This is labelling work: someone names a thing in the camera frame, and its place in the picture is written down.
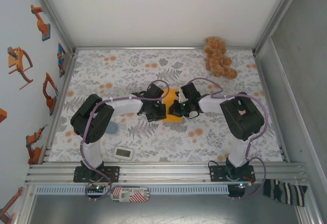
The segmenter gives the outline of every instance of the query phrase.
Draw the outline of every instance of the floral tablecloth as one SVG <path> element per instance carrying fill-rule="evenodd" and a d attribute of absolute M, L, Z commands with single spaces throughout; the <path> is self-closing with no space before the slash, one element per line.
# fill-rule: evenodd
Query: floral tablecloth
<path fill-rule="evenodd" d="M 234 80 L 214 77 L 205 69 L 202 50 L 119 49 L 110 51 L 80 51 L 66 94 L 49 161 L 80 161 L 81 138 L 74 133 L 70 119 L 92 93 L 106 99 L 127 96 L 145 90 L 156 79 L 166 80 L 171 88 L 204 77 L 219 83 L 222 94 L 245 91 L 266 106 L 265 94 L 251 51 L 227 51 L 232 67 L 238 71 Z M 201 94 L 218 88 L 206 81 L 196 81 Z M 140 162 L 206 162 L 224 161 L 232 146 L 224 116 L 209 113 L 177 122 L 147 122 L 145 115 L 125 114 L 112 118 L 118 124 L 115 134 L 105 134 L 100 140 L 104 161 L 120 161 L 113 157 L 116 146 L 135 150 L 134 161 Z M 281 161 L 271 120 L 263 137 L 253 142 L 251 156 L 264 161 Z"/>

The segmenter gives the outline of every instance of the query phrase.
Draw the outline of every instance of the striped cloth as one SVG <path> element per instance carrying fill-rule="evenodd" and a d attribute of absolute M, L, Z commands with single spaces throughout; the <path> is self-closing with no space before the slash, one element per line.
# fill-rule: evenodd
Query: striped cloth
<path fill-rule="evenodd" d="M 292 185 L 273 179 L 266 179 L 264 195 L 288 205 L 305 205 L 307 186 Z"/>

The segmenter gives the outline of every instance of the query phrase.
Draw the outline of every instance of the gray wall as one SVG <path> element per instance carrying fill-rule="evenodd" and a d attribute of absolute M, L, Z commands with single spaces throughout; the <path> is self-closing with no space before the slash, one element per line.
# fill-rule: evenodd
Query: gray wall
<path fill-rule="evenodd" d="M 316 198 L 322 198 L 327 193 L 327 0 L 294 0 L 272 40 L 313 146 L 307 151 L 296 141 L 286 142 L 294 150 L 290 158 L 311 154 L 307 169 Z"/>

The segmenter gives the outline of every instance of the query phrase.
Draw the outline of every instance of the yellow object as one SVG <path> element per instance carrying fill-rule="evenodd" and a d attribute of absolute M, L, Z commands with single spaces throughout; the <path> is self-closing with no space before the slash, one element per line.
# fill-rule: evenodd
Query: yellow object
<path fill-rule="evenodd" d="M 166 118 L 164 122 L 182 122 L 182 118 L 176 117 L 174 115 L 168 114 L 169 107 L 174 103 L 174 100 L 177 100 L 176 92 L 178 89 L 170 89 L 168 95 L 162 99 L 162 103 L 166 105 Z M 167 94 L 167 89 L 163 90 L 163 95 Z"/>

